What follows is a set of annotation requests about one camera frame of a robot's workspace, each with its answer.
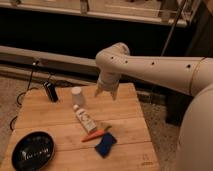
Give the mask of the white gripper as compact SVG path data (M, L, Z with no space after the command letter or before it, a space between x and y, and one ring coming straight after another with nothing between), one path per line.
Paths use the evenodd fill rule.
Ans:
M98 87L95 90L94 97L97 97L103 91L110 91L112 99L116 100L120 78L121 75L119 73L101 70L97 81Z

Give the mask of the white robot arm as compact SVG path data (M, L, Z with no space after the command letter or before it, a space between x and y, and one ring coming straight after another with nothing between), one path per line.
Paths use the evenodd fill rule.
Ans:
M193 97L177 142L175 171L213 171L213 58L132 56L124 43L95 57L100 69L97 93L117 94L122 75L154 83Z

